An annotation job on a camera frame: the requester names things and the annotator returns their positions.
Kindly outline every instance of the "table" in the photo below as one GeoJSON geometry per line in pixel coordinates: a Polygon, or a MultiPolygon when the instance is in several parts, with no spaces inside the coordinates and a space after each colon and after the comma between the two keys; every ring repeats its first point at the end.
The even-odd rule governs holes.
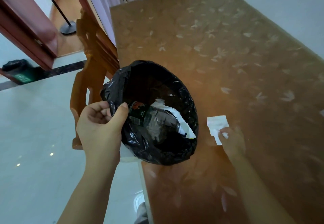
{"type": "Polygon", "coordinates": [[[199,116],[190,160],[142,163],[155,224],[248,223],[234,169],[206,125],[226,115],[298,223],[324,220],[324,62],[243,0],[140,0],[111,8],[120,65],[151,60],[199,116]]]}

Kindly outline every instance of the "clear plastic bottle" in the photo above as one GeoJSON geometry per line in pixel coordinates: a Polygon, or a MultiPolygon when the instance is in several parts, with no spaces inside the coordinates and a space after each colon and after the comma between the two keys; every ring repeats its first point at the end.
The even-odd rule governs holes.
{"type": "Polygon", "coordinates": [[[167,132],[185,134],[180,123],[171,113],[137,101],[129,105],[129,119],[133,124],[146,128],[152,139],[158,143],[163,142],[167,132]]]}

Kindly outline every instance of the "forearm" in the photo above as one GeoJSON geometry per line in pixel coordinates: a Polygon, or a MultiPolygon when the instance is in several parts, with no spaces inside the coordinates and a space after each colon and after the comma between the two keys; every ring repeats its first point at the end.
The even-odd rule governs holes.
{"type": "Polygon", "coordinates": [[[249,161],[240,156],[232,160],[243,204],[252,224],[295,223],[267,189],[249,161]]]}
{"type": "Polygon", "coordinates": [[[57,223],[103,223],[115,170],[111,167],[103,173],[86,168],[57,223]]]}

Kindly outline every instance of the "round base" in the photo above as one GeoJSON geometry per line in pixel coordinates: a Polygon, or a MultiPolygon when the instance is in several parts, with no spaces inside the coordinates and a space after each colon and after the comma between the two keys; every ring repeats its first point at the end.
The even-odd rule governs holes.
{"type": "Polygon", "coordinates": [[[63,35],[72,35],[76,33],[76,23],[74,21],[70,21],[70,25],[67,23],[63,24],[60,28],[60,32],[63,35]]]}

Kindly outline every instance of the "black bottle label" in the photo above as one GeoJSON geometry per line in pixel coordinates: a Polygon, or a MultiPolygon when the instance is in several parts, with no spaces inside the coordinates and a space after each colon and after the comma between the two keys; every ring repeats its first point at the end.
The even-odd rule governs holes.
{"type": "Polygon", "coordinates": [[[132,123],[144,127],[144,118],[149,108],[149,105],[137,101],[131,103],[129,105],[129,119],[132,123]]]}

